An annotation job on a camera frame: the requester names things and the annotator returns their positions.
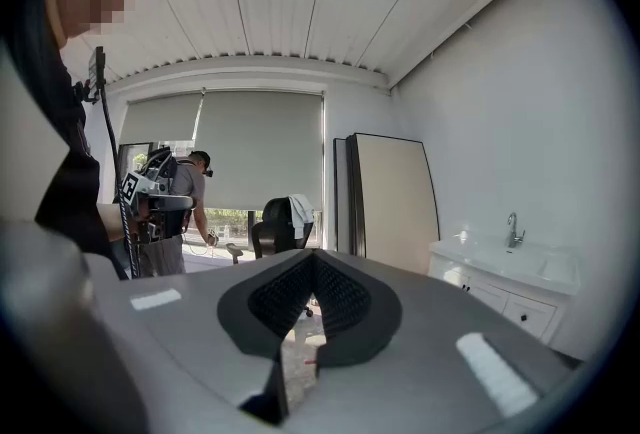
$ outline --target floor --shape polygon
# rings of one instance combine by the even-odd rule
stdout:
[[[196,241],[185,239],[182,244],[182,252],[184,254],[192,254],[195,256],[204,256],[208,258],[224,258],[231,261],[231,255],[224,245],[218,245],[218,247],[205,247],[202,244],[202,239]],[[252,261],[256,259],[256,255],[253,251],[243,249],[242,252],[244,254],[238,257],[238,260],[240,260],[241,262]]]
[[[209,248],[209,258],[193,257],[193,253],[185,253],[185,268],[188,273],[213,270],[233,265],[231,260],[220,258],[219,248]],[[316,383],[316,351],[320,345],[326,343],[322,328],[322,312],[316,301],[309,305],[313,311],[312,317],[303,312],[295,327],[289,331],[282,342],[282,366],[285,380],[285,390],[289,411],[294,410],[303,400],[305,394]]]
[[[326,343],[322,312],[311,304],[313,317],[304,313],[282,343],[282,366],[289,412],[293,411],[316,383],[316,351]]]

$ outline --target person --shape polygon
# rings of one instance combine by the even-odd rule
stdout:
[[[124,236],[119,207],[96,204],[99,163],[90,154],[85,112],[60,50],[69,38],[111,22],[124,6],[125,0],[23,0],[4,34],[15,70],[69,148],[35,221],[72,239],[81,251],[109,258],[121,279],[127,276],[110,246],[110,240]]]
[[[208,172],[211,158],[204,151],[192,151],[188,159],[178,160],[176,174],[169,193],[175,196],[191,196],[195,200],[193,220],[205,244],[211,245],[207,231],[207,216],[204,213],[204,176]],[[184,274],[182,235],[161,240],[140,248],[140,277]]]

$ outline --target window shade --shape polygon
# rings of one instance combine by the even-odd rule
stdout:
[[[204,97],[196,150],[211,156],[205,207],[262,210],[304,194],[322,209],[322,98],[270,91]]]
[[[190,141],[201,93],[132,103],[124,119],[120,144]]]

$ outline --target white towel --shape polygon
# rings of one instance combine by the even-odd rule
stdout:
[[[289,203],[291,203],[291,221],[297,240],[304,234],[304,225],[313,222],[313,207],[304,194],[291,194]]]

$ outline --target ceiling beam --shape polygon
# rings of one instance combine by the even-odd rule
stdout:
[[[395,87],[406,75],[411,72],[418,64],[426,59],[431,52],[438,48],[442,43],[449,39],[454,32],[462,27],[466,22],[478,14],[482,9],[489,5],[493,0],[478,0],[473,4],[460,18],[452,23],[445,31],[440,33],[437,38],[429,39],[426,44],[412,55],[408,55],[403,59],[402,65],[389,73],[389,88]]]
[[[298,57],[275,56],[232,56],[211,57],[186,61],[148,71],[137,73],[107,85],[107,93],[118,94],[132,92],[150,87],[160,88],[171,84],[179,92],[180,83],[189,84],[189,88],[198,82],[199,78],[208,83],[215,77],[220,80],[232,79],[234,76],[260,74],[263,77],[279,76],[297,78],[300,81],[313,80],[315,82],[350,82],[376,89],[388,91],[388,78],[383,73],[336,64],[325,61],[300,59]]]

